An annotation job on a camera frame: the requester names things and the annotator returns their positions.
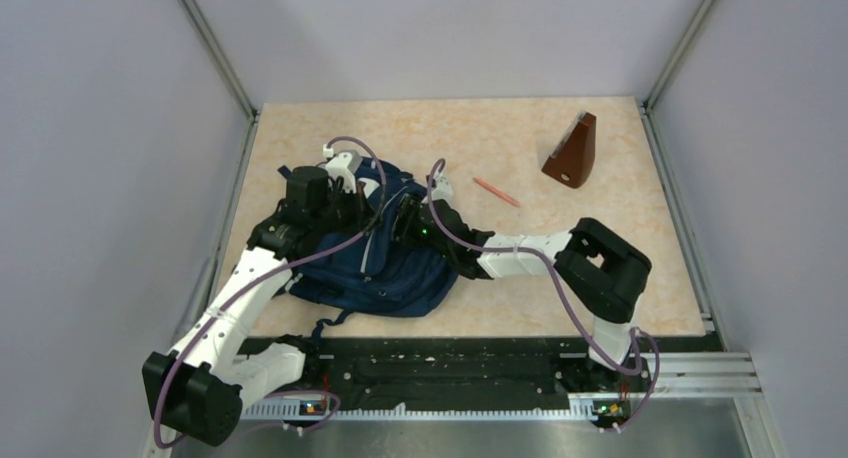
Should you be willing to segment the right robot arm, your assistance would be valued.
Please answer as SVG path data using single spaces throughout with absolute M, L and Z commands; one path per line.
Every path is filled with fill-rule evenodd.
M 471 280 L 546 276 L 553 281 L 569 318 L 589 346 L 589 382 L 612 390 L 642 364 L 631 321 L 652 270 L 650 259 L 594 218 L 569 231 L 505 235 L 466 225 L 446 201 L 403 200 L 393 231 L 395 241 L 440 254 L 450 268 Z

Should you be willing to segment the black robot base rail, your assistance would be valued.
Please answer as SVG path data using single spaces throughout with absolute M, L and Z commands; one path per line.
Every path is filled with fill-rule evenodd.
M 285 390 L 330 391 L 344 411 L 565 410 L 579 393 L 644 392 L 652 377 L 646 359 L 626 359 L 635 376 L 590 360 L 577 338 L 326 338 L 306 353 Z

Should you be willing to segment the pink pen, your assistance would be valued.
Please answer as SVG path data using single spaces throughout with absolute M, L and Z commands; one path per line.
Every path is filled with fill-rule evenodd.
M 509 194 L 499 190 L 494 185 L 488 183 L 484 179 L 477 177 L 477 176 L 474 176 L 472 178 L 472 180 L 475 184 L 477 184 L 478 186 L 480 186 L 482 189 L 486 190 L 488 193 L 492 194 L 493 196 L 497 197 L 498 199 L 508 203 L 509 205 L 511 205 L 513 207 L 516 207 L 516 208 L 521 207 L 521 203 L 516 198 L 514 198 L 514 197 L 510 196 Z

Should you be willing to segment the navy blue student backpack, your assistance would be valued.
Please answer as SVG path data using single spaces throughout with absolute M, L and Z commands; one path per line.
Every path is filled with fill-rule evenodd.
M 414 176 L 387 162 L 362 161 L 358 180 L 372 180 L 369 201 L 376 211 L 370 232 L 329 230 L 331 178 L 324 164 L 289 168 L 279 174 L 286 195 L 271 216 L 254 227 L 248 248 L 262 248 L 292 265 L 292 280 L 277 295 L 292 295 L 339 309 L 336 318 L 321 318 L 311 337 L 360 313 L 417 318 L 437 308 L 456 283 L 458 273 L 437 252 L 394 241 L 400 201 L 412 194 L 425 198 Z

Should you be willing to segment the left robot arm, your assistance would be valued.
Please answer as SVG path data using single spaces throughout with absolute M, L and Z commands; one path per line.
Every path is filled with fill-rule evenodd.
M 302 266 L 332 256 L 373 229 L 387 201 L 383 163 L 372 159 L 375 185 L 358 177 L 358 162 L 341 156 L 293 169 L 274 212 L 251 232 L 228 281 L 198 321 L 165 354 L 142 367 L 152 441 L 167 450 L 185 438 L 224 443 L 244 409 L 290 384 L 308 391 L 320 364 L 301 348 L 272 344 L 236 359 L 254 322 Z

